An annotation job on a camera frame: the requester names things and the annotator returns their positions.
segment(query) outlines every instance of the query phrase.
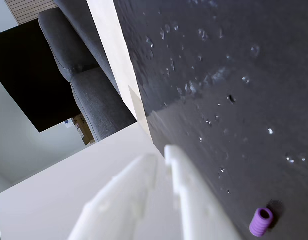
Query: dark gray table surface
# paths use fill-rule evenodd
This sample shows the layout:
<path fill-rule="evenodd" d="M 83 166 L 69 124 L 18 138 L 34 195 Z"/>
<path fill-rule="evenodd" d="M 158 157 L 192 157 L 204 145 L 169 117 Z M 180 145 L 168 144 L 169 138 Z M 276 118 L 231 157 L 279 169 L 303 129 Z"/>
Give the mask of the dark gray table surface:
<path fill-rule="evenodd" d="M 272 201 L 263 239 L 307 240 L 308 0 L 114 3 L 159 150 L 187 152 L 244 239 Z"/>

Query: sofa cushion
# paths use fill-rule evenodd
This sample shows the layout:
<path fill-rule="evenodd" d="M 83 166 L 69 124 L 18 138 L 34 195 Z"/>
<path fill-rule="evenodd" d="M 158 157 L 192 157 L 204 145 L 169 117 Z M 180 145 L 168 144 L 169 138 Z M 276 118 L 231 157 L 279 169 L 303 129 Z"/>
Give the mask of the sofa cushion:
<path fill-rule="evenodd" d="M 74 76 L 70 83 L 95 141 L 103 140 L 136 122 L 100 67 Z"/>
<path fill-rule="evenodd" d="M 54 0 L 54 2 L 68 18 L 116 91 L 120 93 L 87 0 Z"/>
<path fill-rule="evenodd" d="M 99 66 L 59 8 L 41 12 L 38 22 L 59 71 L 67 81 L 75 74 Z"/>

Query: purple coil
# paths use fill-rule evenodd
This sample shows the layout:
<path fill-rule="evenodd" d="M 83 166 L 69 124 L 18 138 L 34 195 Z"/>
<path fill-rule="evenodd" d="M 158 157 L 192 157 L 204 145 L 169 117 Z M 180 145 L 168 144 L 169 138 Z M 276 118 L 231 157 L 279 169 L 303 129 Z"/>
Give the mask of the purple coil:
<path fill-rule="evenodd" d="M 266 207 L 258 208 L 249 225 L 250 233 L 262 237 L 273 221 L 273 213 Z"/>

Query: white plastic part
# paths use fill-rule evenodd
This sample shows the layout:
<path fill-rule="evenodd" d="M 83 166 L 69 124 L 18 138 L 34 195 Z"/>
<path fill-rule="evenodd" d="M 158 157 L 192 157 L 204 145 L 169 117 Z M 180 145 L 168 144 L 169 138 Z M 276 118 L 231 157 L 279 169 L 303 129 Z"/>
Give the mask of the white plastic part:
<path fill-rule="evenodd" d="M 180 201 L 184 240 L 241 240 L 186 153 L 178 146 L 167 145 L 165 161 L 172 171 L 174 194 Z"/>
<path fill-rule="evenodd" d="M 241 240 L 185 152 L 178 146 L 167 145 L 165 163 L 172 172 L 173 192 L 180 206 L 183 240 Z M 134 239 L 137 222 L 145 214 L 148 193 L 155 187 L 157 168 L 157 158 L 145 155 L 113 177 L 85 205 L 68 240 Z"/>
<path fill-rule="evenodd" d="M 157 157 L 128 165 L 87 203 L 68 240 L 132 240 L 157 176 Z"/>

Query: cardboard box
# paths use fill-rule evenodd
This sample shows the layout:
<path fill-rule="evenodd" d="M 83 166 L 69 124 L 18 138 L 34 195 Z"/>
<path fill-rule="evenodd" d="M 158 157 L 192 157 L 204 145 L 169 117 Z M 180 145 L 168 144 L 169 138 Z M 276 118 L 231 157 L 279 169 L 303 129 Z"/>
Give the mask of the cardboard box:
<path fill-rule="evenodd" d="M 73 123 L 76 126 L 76 129 L 79 132 L 85 145 L 89 144 L 90 142 L 94 142 L 94 137 L 92 135 L 92 132 L 82 114 L 74 117 Z"/>

